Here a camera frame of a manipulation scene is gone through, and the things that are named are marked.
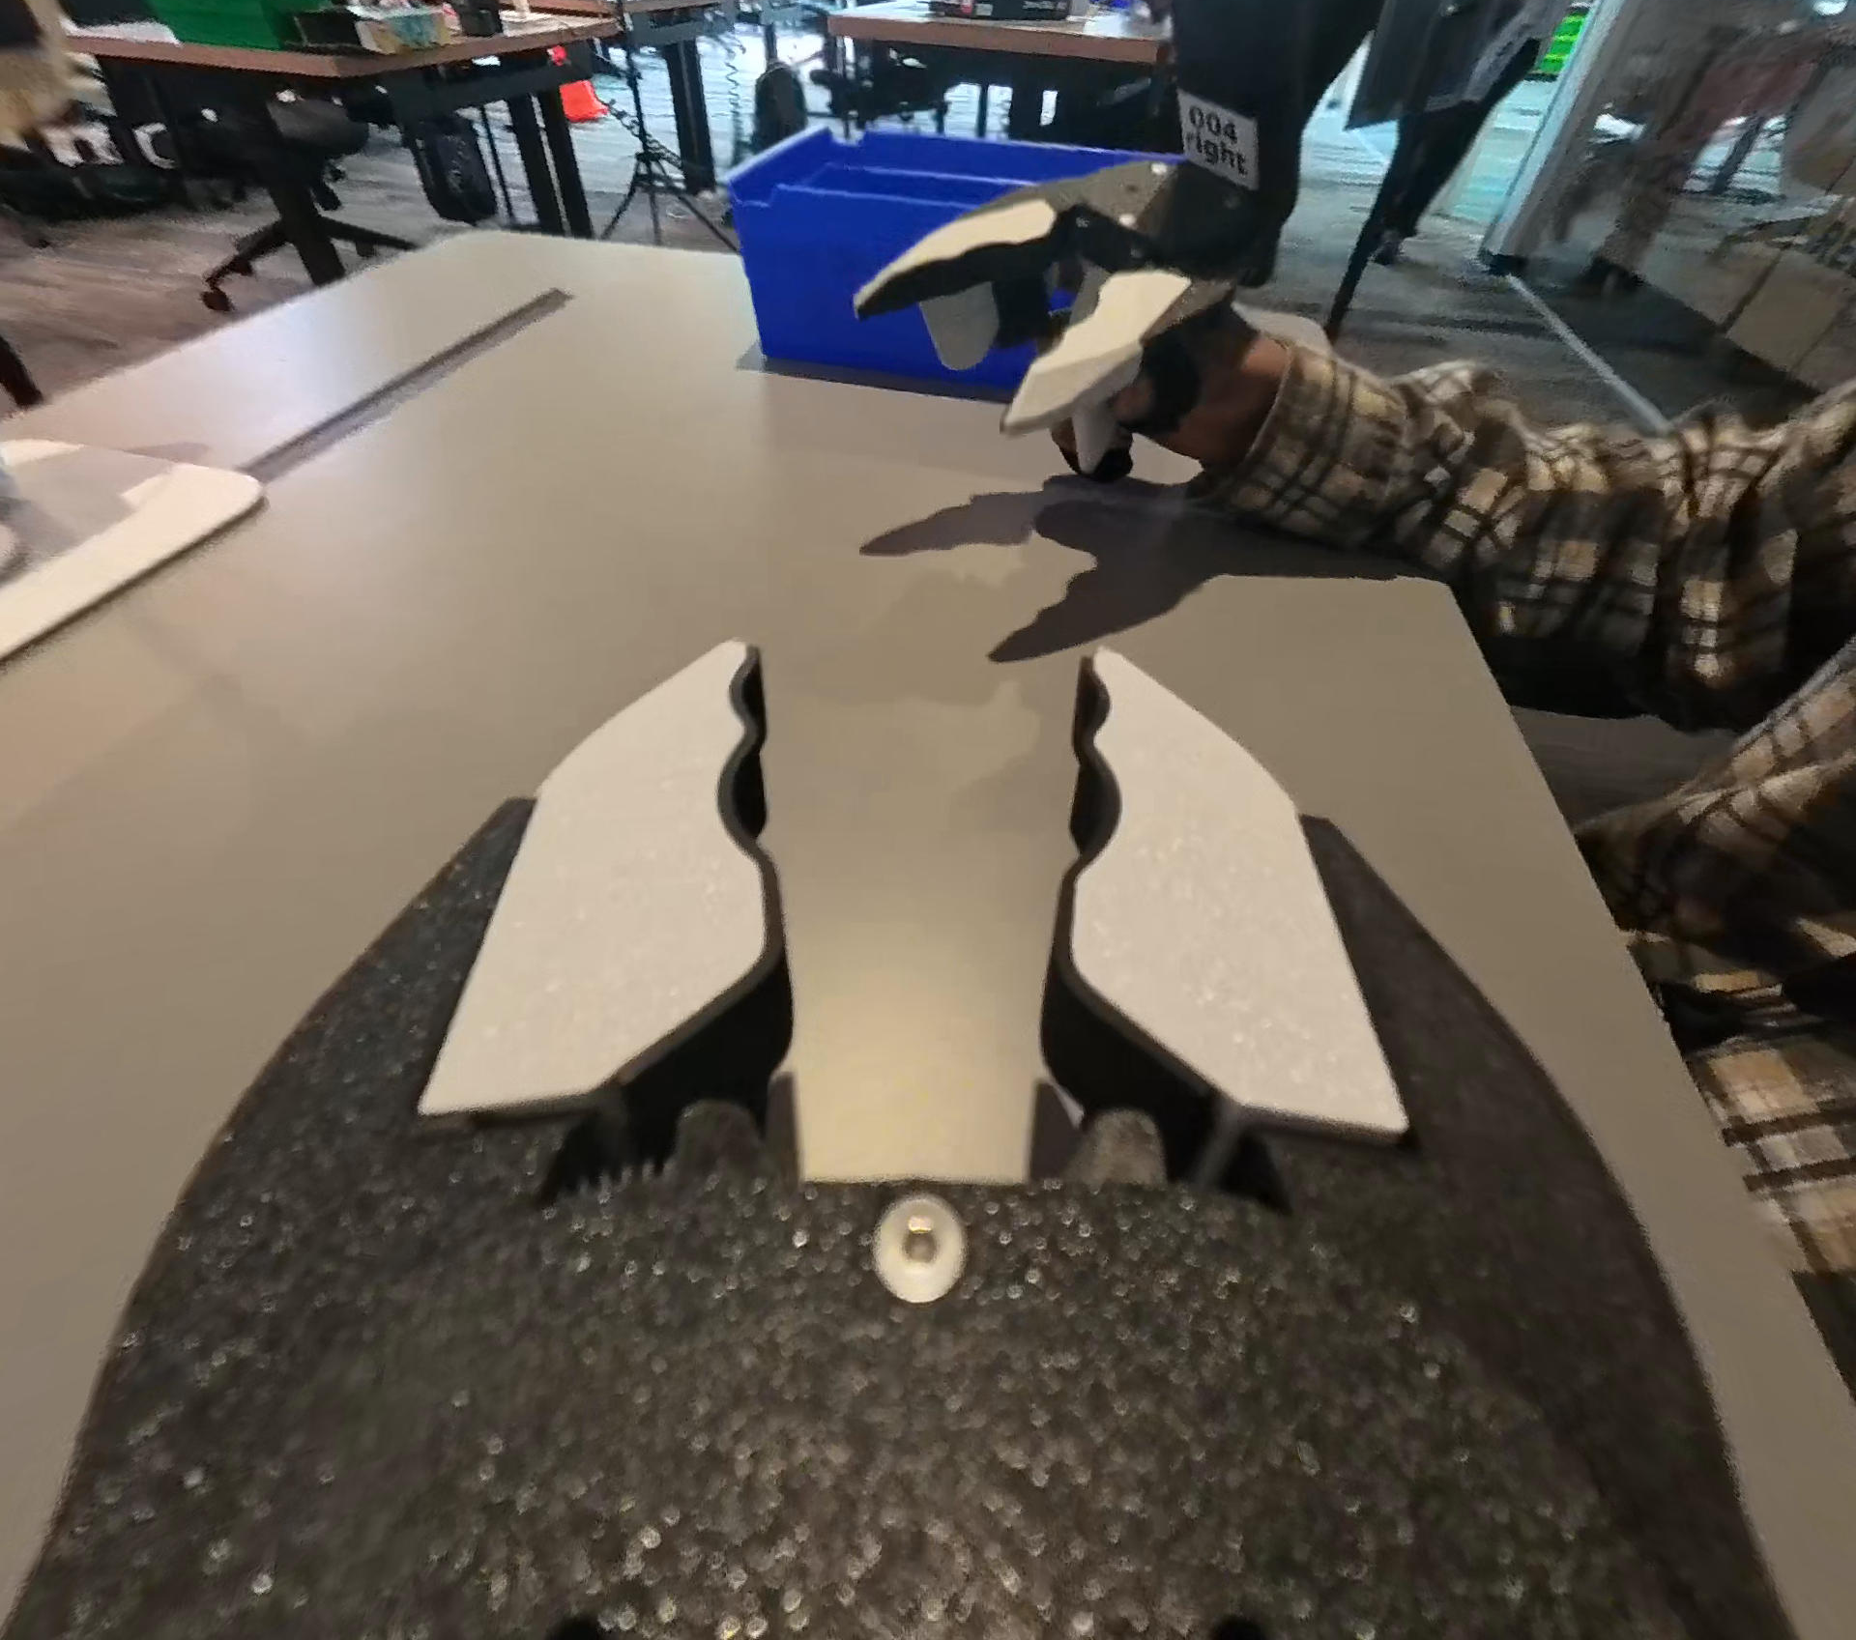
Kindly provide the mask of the person's right forearm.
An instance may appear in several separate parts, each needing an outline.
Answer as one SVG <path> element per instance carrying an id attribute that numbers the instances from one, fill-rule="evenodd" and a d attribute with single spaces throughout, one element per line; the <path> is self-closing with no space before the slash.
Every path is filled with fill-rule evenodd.
<path id="1" fill-rule="evenodd" d="M 1557 710 L 1747 731 L 1850 643 L 1850 382 L 1756 426 L 1537 425 L 1476 360 L 1379 377 L 1291 348 L 1248 452 L 1192 495 L 1408 563 Z"/>

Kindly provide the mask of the wooden desk with black legs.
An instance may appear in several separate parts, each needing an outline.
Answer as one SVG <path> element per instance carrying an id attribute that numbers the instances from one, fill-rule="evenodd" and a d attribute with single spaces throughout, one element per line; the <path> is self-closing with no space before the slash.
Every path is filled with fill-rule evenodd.
<path id="1" fill-rule="evenodd" d="M 418 53 L 366 49 L 221 49 L 158 32 L 153 25 L 65 29 L 74 53 L 140 71 L 150 77 L 198 77 L 210 107 L 276 100 L 282 90 L 346 90 L 375 81 L 387 90 L 394 124 L 460 117 L 502 105 L 527 180 L 539 231 L 593 236 L 590 197 L 561 110 L 561 87 L 593 71 L 593 45 L 613 37 L 613 10 L 604 16 L 525 16 L 492 37 L 458 37 Z"/>
<path id="2" fill-rule="evenodd" d="M 666 62 L 669 110 L 678 124 L 672 153 L 688 196 L 710 196 L 719 187 L 701 41 L 729 37 L 738 25 L 751 25 L 772 49 L 775 21 L 799 5 L 801 0 L 629 0 L 635 49 L 652 49 Z M 613 10 L 610 0 L 519 0 L 519 6 L 561 16 Z"/>
<path id="3" fill-rule="evenodd" d="M 824 29 L 819 87 L 846 128 L 917 117 L 946 128 L 952 97 L 972 87 L 983 136 L 995 87 L 1011 140 L 1163 151 L 1177 136 L 1170 37 L 1130 10 L 976 21 L 889 0 L 840 6 Z"/>

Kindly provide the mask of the black bag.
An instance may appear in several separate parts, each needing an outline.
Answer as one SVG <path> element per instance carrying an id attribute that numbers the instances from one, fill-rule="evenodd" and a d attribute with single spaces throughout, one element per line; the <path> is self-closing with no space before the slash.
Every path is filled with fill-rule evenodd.
<path id="1" fill-rule="evenodd" d="M 475 118 L 467 117 L 409 118 L 403 145 L 411 153 L 432 217 L 467 226 L 498 220 L 502 211 L 498 183 L 480 153 Z"/>

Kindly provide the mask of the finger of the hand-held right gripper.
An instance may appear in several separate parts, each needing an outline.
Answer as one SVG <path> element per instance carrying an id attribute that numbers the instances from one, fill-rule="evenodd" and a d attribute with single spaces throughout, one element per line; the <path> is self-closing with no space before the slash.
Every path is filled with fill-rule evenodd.
<path id="1" fill-rule="evenodd" d="M 987 353 L 1037 338 L 1056 296 L 1079 296 L 1083 273 L 1146 266 L 1146 211 L 1159 196 L 1163 166 L 1013 187 L 866 278 L 851 301 L 857 320 L 917 313 L 940 366 L 966 373 Z"/>
<path id="2" fill-rule="evenodd" d="M 1073 320 L 1013 390 L 1002 431 L 1032 435 L 1073 425 L 1074 435 L 1116 435 L 1112 397 L 1143 373 L 1146 348 L 1208 313 L 1228 308 L 1235 278 L 1179 268 L 1088 273 Z"/>

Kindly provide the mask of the large blue storage bin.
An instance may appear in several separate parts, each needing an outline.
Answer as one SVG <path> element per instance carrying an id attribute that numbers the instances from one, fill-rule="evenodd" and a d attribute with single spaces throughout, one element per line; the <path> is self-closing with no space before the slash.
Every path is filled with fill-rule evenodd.
<path id="1" fill-rule="evenodd" d="M 857 292 L 987 197 L 1146 160 L 1177 166 L 1177 153 L 917 128 L 866 128 L 846 140 L 826 124 L 757 153 L 727 187 L 766 360 L 1011 397 L 1032 360 L 1032 338 L 946 370 L 917 308 L 860 320 Z"/>

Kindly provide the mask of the person's plaid shirt torso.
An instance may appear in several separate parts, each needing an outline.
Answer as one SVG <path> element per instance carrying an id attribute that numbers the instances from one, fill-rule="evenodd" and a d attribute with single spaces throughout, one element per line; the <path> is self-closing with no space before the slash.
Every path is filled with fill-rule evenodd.
<path id="1" fill-rule="evenodd" d="M 1850 1284 L 1856 647 L 1572 840 L 1780 1259 Z"/>

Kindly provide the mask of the black tripod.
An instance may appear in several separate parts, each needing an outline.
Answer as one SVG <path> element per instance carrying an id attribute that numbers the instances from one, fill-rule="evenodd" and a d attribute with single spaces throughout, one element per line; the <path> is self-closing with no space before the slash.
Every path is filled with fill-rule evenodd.
<path id="1" fill-rule="evenodd" d="M 633 131 L 635 131 L 635 160 L 633 160 L 633 183 L 629 196 L 620 197 L 613 217 L 604 223 L 604 242 L 613 236 L 620 220 L 633 211 L 635 197 L 642 197 L 647 208 L 647 223 L 652 223 L 652 246 L 661 246 L 661 205 L 679 208 L 722 252 L 738 252 L 738 242 L 729 236 L 729 226 L 722 220 L 716 220 L 696 196 L 686 190 L 686 173 L 678 153 L 669 153 L 642 117 L 642 87 L 640 87 L 640 64 L 635 64 L 635 37 L 633 37 L 633 10 L 629 0 L 610 0 L 613 5 L 613 41 L 622 45 L 622 81 L 633 97 Z"/>

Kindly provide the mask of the white flat tray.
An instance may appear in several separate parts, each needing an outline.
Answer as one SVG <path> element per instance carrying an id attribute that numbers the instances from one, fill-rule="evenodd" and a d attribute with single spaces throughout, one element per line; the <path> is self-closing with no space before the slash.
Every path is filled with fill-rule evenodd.
<path id="1" fill-rule="evenodd" d="M 63 440 L 0 446 L 0 656 L 13 661 L 265 501 L 242 469 Z"/>

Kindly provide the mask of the person's right hand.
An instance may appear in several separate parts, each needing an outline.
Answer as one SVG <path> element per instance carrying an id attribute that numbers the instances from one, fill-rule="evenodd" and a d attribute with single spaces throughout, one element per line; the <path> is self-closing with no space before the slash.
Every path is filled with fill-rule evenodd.
<path id="1" fill-rule="evenodd" d="M 1228 475 L 1263 435 L 1281 377 L 1288 338 L 1266 334 L 1239 308 L 1168 329 L 1108 397 L 1116 435 L 1098 475 L 1130 475 L 1138 440 L 1192 459 L 1201 480 Z"/>

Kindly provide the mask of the black office chair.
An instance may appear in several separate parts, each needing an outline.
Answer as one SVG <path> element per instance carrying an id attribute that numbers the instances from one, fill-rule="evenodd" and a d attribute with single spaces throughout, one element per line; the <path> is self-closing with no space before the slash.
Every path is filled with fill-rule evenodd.
<path id="1" fill-rule="evenodd" d="M 366 124 L 338 100 L 246 100 L 210 107 L 192 140 L 223 173 L 234 190 L 258 187 L 270 197 L 270 220 L 238 236 L 234 252 L 198 278 L 206 313 L 234 313 L 230 283 L 246 283 L 260 261 L 292 252 L 318 292 L 346 278 L 342 247 L 360 261 L 384 252 L 411 252 L 417 246 L 369 223 L 331 220 L 342 208 L 342 160 L 360 153 Z"/>

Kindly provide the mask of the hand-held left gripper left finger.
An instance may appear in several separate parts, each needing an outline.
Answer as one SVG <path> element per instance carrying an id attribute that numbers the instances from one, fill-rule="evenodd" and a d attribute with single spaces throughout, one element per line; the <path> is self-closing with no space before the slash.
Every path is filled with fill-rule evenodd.
<path id="1" fill-rule="evenodd" d="M 785 953 L 761 650 L 722 639 L 542 774 L 418 1118 L 561 1118 L 669 1061 Z"/>

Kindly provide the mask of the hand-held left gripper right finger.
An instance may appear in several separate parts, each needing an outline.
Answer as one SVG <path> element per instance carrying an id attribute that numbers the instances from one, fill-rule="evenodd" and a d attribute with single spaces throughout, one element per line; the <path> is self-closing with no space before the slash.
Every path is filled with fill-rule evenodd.
<path id="1" fill-rule="evenodd" d="M 1177 1149 L 1248 1131 L 1397 1145 L 1379 1045 L 1294 796 L 1112 647 L 1079 662 L 1074 867 L 1047 1061 L 1079 1104 L 1143 1109 Z"/>

